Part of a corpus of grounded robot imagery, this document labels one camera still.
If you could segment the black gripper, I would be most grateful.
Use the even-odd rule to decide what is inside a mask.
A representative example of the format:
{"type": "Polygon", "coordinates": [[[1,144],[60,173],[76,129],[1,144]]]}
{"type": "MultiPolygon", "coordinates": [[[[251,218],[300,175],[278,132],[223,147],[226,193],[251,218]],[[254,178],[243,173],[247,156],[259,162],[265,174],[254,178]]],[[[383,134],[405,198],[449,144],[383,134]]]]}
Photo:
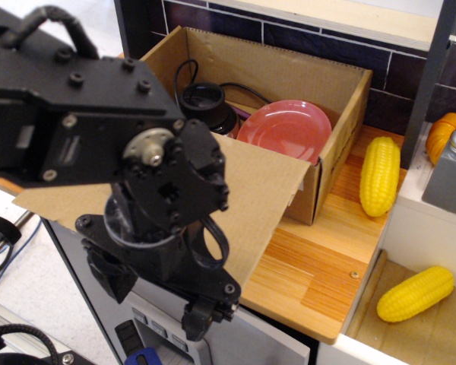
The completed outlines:
{"type": "Polygon", "coordinates": [[[187,300],[182,329],[189,341],[202,340],[214,319],[233,318],[241,287],[224,268],[229,243],[210,217],[155,243],[121,239],[97,214],[80,216],[75,228],[93,277],[117,303],[139,278],[187,300]]]}

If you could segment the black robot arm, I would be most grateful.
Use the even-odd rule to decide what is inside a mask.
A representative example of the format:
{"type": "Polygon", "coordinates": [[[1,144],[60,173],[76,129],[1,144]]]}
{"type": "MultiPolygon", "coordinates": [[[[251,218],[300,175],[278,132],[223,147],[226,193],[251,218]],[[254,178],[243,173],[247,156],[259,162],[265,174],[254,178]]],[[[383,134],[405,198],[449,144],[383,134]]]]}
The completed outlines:
{"type": "Polygon", "coordinates": [[[190,341],[231,319],[241,294],[211,218],[228,206],[224,171],[209,128],[182,115],[145,63],[100,57],[56,6],[23,18],[0,8],[0,177],[110,184],[104,212],[75,222],[92,275],[118,302],[138,279],[185,299],[190,341]]]}

